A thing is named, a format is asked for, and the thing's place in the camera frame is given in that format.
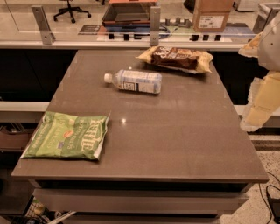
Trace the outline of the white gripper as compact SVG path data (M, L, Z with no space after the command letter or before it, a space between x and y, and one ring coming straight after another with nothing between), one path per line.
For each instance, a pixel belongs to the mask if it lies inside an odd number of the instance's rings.
M241 129L260 129L280 107L280 14L239 49L241 56L257 58L261 67L271 70L262 79L255 77L248 92L248 104L242 113Z

